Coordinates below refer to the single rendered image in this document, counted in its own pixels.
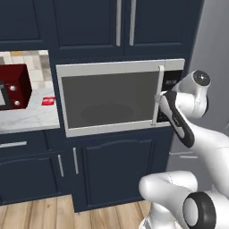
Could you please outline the red toaster oven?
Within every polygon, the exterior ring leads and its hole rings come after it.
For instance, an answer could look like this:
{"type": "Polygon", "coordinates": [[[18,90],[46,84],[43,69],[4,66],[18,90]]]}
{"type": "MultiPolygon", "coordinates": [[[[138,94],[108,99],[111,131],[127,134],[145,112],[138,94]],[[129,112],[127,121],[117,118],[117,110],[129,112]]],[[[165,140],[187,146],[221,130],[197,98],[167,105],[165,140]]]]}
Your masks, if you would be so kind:
{"type": "Polygon", "coordinates": [[[25,109],[32,87],[26,64],[0,65],[0,111],[25,109]]]}

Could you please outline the navy arched lower cupboard door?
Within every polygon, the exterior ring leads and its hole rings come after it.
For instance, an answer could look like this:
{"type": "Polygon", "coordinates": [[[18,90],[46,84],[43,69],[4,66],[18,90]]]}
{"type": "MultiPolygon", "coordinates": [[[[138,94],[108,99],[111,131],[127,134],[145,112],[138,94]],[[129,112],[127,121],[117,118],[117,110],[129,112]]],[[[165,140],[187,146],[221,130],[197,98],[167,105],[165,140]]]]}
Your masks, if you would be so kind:
{"type": "Polygon", "coordinates": [[[160,140],[110,140],[77,149],[72,198],[77,212],[141,199],[140,178],[165,171],[168,145],[160,140]]]}

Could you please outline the navy upper cupboard door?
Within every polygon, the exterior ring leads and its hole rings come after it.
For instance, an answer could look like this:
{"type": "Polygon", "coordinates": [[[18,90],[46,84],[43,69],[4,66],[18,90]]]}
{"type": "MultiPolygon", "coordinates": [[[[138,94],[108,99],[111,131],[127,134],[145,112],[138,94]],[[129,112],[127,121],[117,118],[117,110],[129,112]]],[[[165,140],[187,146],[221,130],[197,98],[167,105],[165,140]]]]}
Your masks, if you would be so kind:
{"type": "Polygon", "coordinates": [[[0,0],[0,43],[35,43],[44,46],[46,0],[0,0]]]}
{"type": "Polygon", "coordinates": [[[116,0],[51,0],[54,17],[52,51],[57,58],[123,55],[116,45],[116,0]]]}
{"type": "Polygon", "coordinates": [[[194,0],[137,0],[134,44],[129,55],[176,55],[188,46],[194,0]]]}

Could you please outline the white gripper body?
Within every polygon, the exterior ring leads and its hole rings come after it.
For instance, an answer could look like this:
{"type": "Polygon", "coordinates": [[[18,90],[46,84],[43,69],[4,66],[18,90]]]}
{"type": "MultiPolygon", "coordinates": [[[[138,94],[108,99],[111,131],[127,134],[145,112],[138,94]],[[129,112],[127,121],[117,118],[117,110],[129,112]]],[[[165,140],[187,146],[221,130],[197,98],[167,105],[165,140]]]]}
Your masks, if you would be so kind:
{"type": "Polygon", "coordinates": [[[167,92],[167,90],[166,90],[166,91],[161,91],[159,94],[156,94],[156,95],[155,95],[155,102],[156,102],[156,103],[159,103],[161,97],[162,97],[166,92],[167,92]]]}

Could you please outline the navy drawer front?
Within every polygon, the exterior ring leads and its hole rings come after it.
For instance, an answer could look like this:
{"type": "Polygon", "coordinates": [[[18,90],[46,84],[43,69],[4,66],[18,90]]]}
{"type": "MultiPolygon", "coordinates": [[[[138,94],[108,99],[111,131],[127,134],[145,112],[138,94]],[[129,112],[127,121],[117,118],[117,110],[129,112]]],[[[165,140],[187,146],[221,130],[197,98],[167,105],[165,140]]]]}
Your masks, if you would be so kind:
{"type": "Polygon", "coordinates": [[[27,145],[13,148],[0,148],[0,158],[35,155],[49,150],[47,136],[44,131],[0,134],[0,144],[18,141],[27,141],[27,145]]]}

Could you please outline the small red flat packet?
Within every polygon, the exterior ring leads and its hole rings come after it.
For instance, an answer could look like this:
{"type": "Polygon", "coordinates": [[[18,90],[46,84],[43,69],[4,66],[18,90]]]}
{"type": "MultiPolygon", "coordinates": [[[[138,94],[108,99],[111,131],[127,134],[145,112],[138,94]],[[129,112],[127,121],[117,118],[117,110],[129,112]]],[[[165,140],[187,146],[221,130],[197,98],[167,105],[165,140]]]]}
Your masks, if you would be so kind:
{"type": "Polygon", "coordinates": [[[55,97],[43,97],[42,106],[52,106],[55,103],[55,97]]]}

